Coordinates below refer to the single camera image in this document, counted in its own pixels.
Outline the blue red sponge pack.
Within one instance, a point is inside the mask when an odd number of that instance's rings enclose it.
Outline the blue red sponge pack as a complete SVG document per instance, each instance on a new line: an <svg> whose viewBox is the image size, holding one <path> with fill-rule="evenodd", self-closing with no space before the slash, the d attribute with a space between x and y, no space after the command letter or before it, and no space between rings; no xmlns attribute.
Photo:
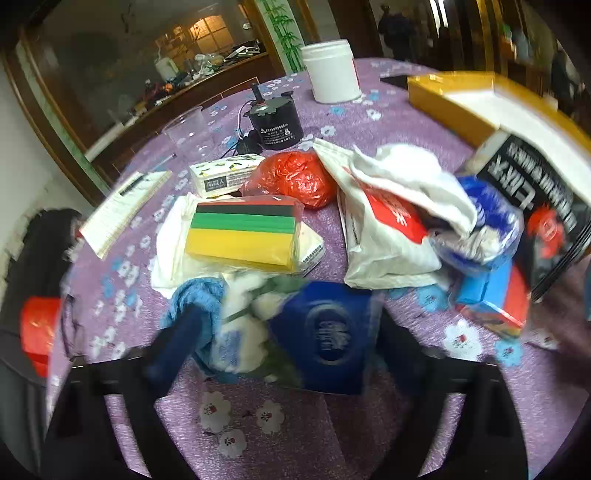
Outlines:
<svg viewBox="0 0 591 480"><path fill-rule="evenodd" d="M452 297L465 318L505 338L518 338L523 332L530 300L527 282L511 261L490 273L464 277Z"/></svg>

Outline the white green patterned tissue pack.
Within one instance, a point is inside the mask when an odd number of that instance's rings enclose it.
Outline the white green patterned tissue pack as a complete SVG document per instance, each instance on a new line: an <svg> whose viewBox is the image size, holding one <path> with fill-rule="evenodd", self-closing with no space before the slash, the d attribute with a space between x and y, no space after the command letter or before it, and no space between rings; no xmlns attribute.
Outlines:
<svg viewBox="0 0 591 480"><path fill-rule="evenodd" d="M217 198L235 193L264 157L256 154L243 154L190 165L195 194L200 198Z"/></svg>

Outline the clear plastic cup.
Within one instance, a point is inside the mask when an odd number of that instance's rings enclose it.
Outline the clear plastic cup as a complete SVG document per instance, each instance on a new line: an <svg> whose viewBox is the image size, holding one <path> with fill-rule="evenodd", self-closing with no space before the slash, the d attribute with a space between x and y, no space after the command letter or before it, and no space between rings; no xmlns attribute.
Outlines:
<svg viewBox="0 0 591 480"><path fill-rule="evenodd" d="M182 154L192 163L201 162L213 148L211 130L202 113L195 106L167 123L162 133L171 141L176 154Z"/></svg>

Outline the white sock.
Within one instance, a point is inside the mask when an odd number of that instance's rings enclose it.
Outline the white sock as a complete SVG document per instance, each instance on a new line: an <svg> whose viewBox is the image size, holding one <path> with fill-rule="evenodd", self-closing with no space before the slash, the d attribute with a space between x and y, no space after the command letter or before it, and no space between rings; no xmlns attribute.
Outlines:
<svg viewBox="0 0 591 480"><path fill-rule="evenodd" d="M462 238L470 236L476 226L476 207L459 180L443 170L437 156L425 148L387 144L370 156L356 147L349 169L377 191L393 194L446 221Z"/></svg>

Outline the white cloth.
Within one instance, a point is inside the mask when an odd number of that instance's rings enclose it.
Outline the white cloth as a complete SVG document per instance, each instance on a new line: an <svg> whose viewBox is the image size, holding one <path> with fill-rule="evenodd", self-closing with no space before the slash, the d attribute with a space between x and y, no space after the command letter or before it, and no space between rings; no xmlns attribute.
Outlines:
<svg viewBox="0 0 591 480"><path fill-rule="evenodd" d="M185 253L191 220L202 199L188 193L176 199L156 236L151 288L170 299L184 282L195 278L223 278L232 267L197 260Z"/></svg>

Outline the black pen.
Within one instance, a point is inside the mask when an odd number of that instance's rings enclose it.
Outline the black pen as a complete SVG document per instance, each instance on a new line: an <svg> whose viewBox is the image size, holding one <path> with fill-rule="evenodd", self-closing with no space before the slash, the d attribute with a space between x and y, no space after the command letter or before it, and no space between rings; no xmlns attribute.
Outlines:
<svg viewBox="0 0 591 480"><path fill-rule="evenodd" d="M159 163L157 163L156 165L154 165L150 170L148 170L147 172L141 173L136 179L134 179L131 183L129 183L125 188L123 188L122 190L120 190L119 191L119 195L120 196L125 196L127 193L129 193L130 191L132 191L139 183L141 183L148 174L155 172L160 167L162 167L167 162L169 162L170 160L172 160L172 159L174 159L176 157L177 157L177 154L176 153L171 153L166 158L164 158L163 160L161 160Z"/></svg>

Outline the person in dark clothes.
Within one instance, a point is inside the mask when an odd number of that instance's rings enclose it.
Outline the person in dark clothes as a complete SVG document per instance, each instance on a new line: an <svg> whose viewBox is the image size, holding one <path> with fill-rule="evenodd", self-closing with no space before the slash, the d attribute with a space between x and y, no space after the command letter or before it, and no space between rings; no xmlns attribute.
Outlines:
<svg viewBox="0 0 591 480"><path fill-rule="evenodd" d="M415 30L411 21L401 12L393 13L387 4L382 4L381 10L383 14L378 30L386 46L392 50L394 59L413 61L412 37Z"/></svg>

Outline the black bag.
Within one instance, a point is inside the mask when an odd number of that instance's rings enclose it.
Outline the black bag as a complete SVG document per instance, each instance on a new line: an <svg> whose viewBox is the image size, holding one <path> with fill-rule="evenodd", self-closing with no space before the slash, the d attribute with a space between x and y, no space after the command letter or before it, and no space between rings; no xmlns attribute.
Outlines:
<svg viewBox="0 0 591 480"><path fill-rule="evenodd" d="M20 253L8 260L1 300L1 440L28 471L39 472L46 428L46 380L34 370L21 345L20 320L32 297L58 297L74 245L73 209L39 211L28 223Z"/></svg>

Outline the purple floral tablecloth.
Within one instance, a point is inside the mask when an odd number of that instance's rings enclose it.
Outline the purple floral tablecloth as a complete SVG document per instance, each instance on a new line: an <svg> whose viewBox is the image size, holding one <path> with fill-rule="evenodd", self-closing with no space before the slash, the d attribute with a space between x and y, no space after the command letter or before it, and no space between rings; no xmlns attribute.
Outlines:
<svg viewBox="0 0 591 480"><path fill-rule="evenodd" d="M388 76L422 75L411 63L360 59L363 94L336 106L311 95L307 74L291 74L263 85L267 96L290 91L304 125L301 150L324 138L359 145L365 151L405 142L433 151L455 170L471 148L440 124L415 110L404 90ZM156 235L174 201L192 182L185 160L169 164L168 182L143 206L108 255L87 245L64 281L74 298L78 331L61 328L50 364L47 400L54 403L68 369L65 342L72 341L96 361L121 356L147 343L168 303L150 286ZM584 318L586 266L571 267L531 309L533 335L510 345L489 330L457 315L436 287L394 292L394 319L421 342L449 353L495 357L500 363L522 423L531 476L556 455L584 410L590 392L590 326ZM406 409L382 369L370 376L360 396L320 395L270 386L256 380L222 384L184 365L158 412L180 452L203 479L365 479L396 434Z"/></svg>

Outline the yellow cardboard box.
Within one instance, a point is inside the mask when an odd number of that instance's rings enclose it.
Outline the yellow cardboard box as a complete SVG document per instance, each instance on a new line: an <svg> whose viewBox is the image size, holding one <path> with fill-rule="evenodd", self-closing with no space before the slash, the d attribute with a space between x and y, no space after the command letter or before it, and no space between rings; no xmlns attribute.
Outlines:
<svg viewBox="0 0 591 480"><path fill-rule="evenodd" d="M569 117L504 76L487 72L411 76L408 93L412 106L474 147L504 128L546 153L564 145L590 158L590 138Z"/></svg>

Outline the white notebook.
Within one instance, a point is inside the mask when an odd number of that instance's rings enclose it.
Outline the white notebook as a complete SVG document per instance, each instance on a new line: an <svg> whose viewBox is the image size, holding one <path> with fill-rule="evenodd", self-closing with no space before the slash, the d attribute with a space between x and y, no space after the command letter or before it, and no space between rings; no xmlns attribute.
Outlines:
<svg viewBox="0 0 591 480"><path fill-rule="evenodd" d="M168 181L170 171L148 174L132 191L120 196L119 191L136 179L134 172L114 190L82 225L80 233L97 258L104 259L142 206Z"/></svg>

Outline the wooden counter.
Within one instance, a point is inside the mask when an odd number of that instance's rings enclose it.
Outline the wooden counter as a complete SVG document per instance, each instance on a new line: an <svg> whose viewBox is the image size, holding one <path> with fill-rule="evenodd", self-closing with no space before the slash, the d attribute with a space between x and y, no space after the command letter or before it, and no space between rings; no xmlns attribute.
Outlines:
<svg viewBox="0 0 591 480"><path fill-rule="evenodd" d="M154 106L98 154L92 166L106 183L112 185L132 156L185 111L195 106L209 107L225 97L249 89L254 81L263 83L285 73L279 58L268 53L223 68L178 91L161 105Z"/></svg>

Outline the white plastic jar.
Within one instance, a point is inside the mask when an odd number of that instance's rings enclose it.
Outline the white plastic jar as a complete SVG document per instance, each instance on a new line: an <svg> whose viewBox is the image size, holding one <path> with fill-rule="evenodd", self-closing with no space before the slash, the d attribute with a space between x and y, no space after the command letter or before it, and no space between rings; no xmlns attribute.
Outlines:
<svg viewBox="0 0 591 480"><path fill-rule="evenodd" d="M318 103L339 104L361 97L353 51L345 39L304 46L301 58Z"/></svg>

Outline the black cylindrical motor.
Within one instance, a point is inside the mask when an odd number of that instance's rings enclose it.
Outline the black cylindrical motor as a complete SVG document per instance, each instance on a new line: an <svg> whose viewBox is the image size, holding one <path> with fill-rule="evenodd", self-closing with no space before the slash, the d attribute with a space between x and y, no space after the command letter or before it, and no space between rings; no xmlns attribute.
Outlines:
<svg viewBox="0 0 591 480"><path fill-rule="evenodd" d="M260 154L263 150L283 151L297 145L304 137L304 130L293 92L264 99L259 85L253 83L250 87L254 99L239 110L235 153Z"/></svg>

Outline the red plastic bag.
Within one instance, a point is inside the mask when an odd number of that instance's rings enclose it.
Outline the red plastic bag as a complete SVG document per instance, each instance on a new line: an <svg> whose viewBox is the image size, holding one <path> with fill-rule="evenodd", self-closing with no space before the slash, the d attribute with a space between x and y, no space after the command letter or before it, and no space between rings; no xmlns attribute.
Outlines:
<svg viewBox="0 0 591 480"><path fill-rule="evenodd" d="M315 152L290 151L267 157L242 184L243 196L283 195L308 209L322 209L335 201L337 184Z"/></svg>

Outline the black printed package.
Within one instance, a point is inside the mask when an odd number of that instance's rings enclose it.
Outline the black printed package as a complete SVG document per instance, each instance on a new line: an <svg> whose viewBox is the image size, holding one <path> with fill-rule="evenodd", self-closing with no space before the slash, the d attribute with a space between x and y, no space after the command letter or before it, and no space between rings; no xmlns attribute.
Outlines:
<svg viewBox="0 0 591 480"><path fill-rule="evenodd" d="M520 209L524 232L514 256L541 299L590 246L590 196L576 190L572 175L555 167L537 146L499 129L461 167L496 188Z"/></svg>

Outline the yellow green black sponge pack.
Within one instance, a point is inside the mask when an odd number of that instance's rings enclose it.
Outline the yellow green black sponge pack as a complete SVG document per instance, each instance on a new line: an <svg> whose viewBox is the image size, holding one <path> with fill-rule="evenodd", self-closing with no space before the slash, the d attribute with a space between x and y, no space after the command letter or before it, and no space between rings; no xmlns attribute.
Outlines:
<svg viewBox="0 0 591 480"><path fill-rule="evenodd" d="M303 211L297 199L273 195L201 202L184 251L198 260L294 273Z"/></svg>

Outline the red gift bag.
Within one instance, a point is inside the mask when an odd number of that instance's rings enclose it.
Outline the red gift bag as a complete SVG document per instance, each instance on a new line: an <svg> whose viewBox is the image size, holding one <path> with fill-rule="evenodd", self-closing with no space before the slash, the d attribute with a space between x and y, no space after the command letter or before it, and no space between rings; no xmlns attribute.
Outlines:
<svg viewBox="0 0 591 480"><path fill-rule="evenodd" d="M46 378L55 340L61 301L57 297L30 297L20 312L20 339L36 374Z"/></svg>

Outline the blue knitted cloth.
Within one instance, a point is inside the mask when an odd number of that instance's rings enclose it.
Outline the blue knitted cloth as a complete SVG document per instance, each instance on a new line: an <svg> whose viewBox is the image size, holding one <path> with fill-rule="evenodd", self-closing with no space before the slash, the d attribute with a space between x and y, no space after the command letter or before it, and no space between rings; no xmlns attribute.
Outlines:
<svg viewBox="0 0 591 480"><path fill-rule="evenodd" d="M221 330L221 306L226 283L211 277L185 281L174 292L166 313L160 319L160 328L170 327L181 320L197 321L192 358L204 375L213 377L218 372L211 362L211 346Z"/></svg>

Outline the black smartphone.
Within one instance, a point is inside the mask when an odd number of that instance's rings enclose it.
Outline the black smartphone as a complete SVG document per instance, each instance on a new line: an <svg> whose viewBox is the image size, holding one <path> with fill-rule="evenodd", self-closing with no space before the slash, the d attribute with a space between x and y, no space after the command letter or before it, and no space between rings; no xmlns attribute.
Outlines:
<svg viewBox="0 0 591 480"><path fill-rule="evenodd" d="M381 81L385 84L407 90L408 89L408 79L409 79L408 75L396 75L396 76L382 77Z"/></svg>

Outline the white red shopping bag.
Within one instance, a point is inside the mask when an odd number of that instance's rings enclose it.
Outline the white red shopping bag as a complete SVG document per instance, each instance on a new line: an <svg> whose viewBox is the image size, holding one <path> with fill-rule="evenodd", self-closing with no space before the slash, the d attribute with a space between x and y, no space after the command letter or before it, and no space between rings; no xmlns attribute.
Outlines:
<svg viewBox="0 0 591 480"><path fill-rule="evenodd" d="M351 150L317 139L312 144L335 184L353 288L384 290L425 287L440 280L442 263L410 202L361 180L349 162Z"/></svg>

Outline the blue white plastic bag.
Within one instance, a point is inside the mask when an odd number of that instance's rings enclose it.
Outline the blue white plastic bag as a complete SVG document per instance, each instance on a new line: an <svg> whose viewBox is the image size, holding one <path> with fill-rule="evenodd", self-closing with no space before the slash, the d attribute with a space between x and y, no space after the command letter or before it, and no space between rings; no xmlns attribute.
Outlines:
<svg viewBox="0 0 591 480"><path fill-rule="evenodd" d="M458 180L476 208L475 228L465 239L453 230L431 230L431 245L441 260L465 275L490 273L516 253L523 214L486 181L474 176Z"/></svg>

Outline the blue floral tissue pack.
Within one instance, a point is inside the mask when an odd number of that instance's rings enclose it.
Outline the blue floral tissue pack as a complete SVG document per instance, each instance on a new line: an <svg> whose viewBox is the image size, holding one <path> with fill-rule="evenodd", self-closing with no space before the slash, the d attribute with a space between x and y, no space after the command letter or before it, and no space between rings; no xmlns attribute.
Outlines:
<svg viewBox="0 0 591 480"><path fill-rule="evenodd" d="M359 395L377 343L380 293L257 271L225 279L211 365L287 388Z"/></svg>

